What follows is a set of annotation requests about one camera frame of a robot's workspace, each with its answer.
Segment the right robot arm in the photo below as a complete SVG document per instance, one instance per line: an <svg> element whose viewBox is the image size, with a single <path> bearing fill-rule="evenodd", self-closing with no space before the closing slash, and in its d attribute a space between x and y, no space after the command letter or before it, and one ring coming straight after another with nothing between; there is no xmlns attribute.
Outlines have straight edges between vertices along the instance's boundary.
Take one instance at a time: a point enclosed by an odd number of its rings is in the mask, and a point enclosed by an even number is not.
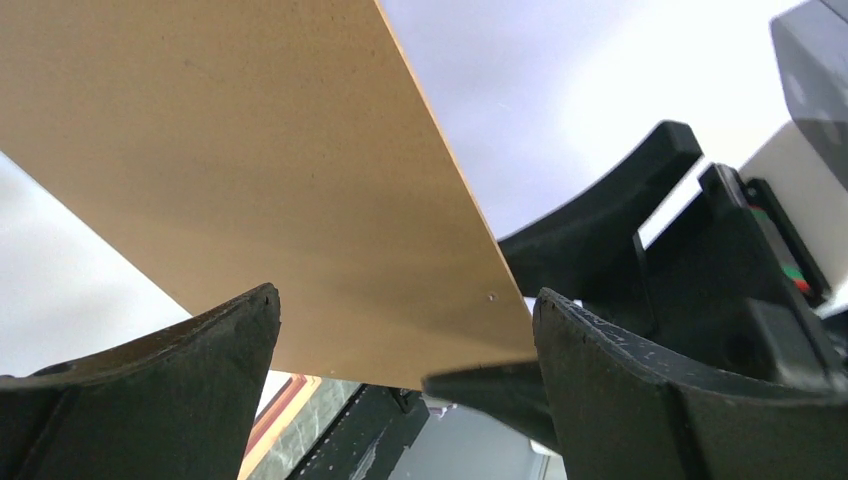
<svg viewBox="0 0 848 480"><path fill-rule="evenodd" d="M714 163L649 246L637 230L702 150L664 121L595 185L500 242L535 359L434 374L431 396L560 453L577 475L837 475L847 458L847 5L770 24L789 121Z"/></svg>

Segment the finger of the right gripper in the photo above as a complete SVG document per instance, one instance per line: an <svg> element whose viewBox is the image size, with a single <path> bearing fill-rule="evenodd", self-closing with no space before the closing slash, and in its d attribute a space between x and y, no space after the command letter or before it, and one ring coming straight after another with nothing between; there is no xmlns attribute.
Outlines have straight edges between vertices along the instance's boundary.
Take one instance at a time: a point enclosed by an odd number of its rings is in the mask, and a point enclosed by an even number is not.
<svg viewBox="0 0 848 480"><path fill-rule="evenodd" d="M555 453L560 452L536 360L431 374L422 379L422 392L486 414Z"/></svg>

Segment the wooden picture frame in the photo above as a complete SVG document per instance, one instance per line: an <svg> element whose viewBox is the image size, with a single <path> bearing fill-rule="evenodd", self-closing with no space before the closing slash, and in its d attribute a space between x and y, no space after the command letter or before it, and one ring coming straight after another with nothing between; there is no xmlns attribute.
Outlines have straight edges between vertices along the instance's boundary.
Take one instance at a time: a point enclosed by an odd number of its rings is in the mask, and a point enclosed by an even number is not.
<svg viewBox="0 0 848 480"><path fill-rule="evenodd" d="M238 477L285 479L313 461L312 448L359 389L357 382L269 371Z"/></svg>

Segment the landscape photo print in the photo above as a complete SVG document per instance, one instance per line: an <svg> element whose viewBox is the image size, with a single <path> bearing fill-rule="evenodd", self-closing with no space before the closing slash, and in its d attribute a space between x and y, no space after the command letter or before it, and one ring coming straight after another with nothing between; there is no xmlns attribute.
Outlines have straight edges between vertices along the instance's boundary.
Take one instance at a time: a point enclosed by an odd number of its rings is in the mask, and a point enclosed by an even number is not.
<svg viewBox="0 0 848 480"><path fill-rule="evenodd" d="M189 316L14 162L2 157L2 373L26 376Z"/></svg>

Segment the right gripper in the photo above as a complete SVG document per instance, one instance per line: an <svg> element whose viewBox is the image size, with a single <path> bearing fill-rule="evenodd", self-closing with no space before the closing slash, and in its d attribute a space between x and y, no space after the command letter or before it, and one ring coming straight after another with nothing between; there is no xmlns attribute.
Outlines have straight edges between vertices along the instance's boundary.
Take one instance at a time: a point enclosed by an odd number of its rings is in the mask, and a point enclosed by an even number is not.
<svg viewBox="0 0 848 480"><path fill-rule="evenodd" d="M662 121L570 202L498 241L523 296L584 296L703 156L692 128ZM847 373L787 275L776 230L738 173L712 164L701 191L650 243L646 307L634 330L693 360L807 391L844 391Z"/></svg>

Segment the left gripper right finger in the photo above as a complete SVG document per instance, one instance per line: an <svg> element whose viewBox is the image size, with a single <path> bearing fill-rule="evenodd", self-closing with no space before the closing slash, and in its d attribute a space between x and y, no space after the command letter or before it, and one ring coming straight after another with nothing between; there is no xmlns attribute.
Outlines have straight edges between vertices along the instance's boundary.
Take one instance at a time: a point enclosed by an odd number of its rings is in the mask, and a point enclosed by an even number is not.
<svg viewBox="0 0 848 480"><path fill-rule="evenodd" d="M543 289L533 333L571 479L843 479L847 396L692 360Z"/></svg>

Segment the brown backing board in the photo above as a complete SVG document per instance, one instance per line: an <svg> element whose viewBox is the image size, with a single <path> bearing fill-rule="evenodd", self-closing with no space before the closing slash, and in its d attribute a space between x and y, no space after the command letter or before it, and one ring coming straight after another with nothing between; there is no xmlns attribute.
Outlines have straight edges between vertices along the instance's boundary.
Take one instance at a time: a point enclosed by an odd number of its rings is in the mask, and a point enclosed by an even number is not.
<svg viewBox="0 0 848 480"><path fill-rule="evenodd" d="M274 284L276 369L416 388L535 354L374 1L5 1L1 148L193 314Z"/></svg>

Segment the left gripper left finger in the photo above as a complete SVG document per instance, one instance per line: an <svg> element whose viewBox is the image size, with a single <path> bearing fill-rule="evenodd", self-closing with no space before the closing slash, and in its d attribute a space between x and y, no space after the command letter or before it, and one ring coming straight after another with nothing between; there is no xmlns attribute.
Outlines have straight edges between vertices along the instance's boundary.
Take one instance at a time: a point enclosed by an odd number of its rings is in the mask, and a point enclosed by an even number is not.
<svg viewBox="0 0 848 480"><path fill-rule="evenodd" d="M234 479L280 330L262 284L117 347L1 379L5 479Z"/></svg>

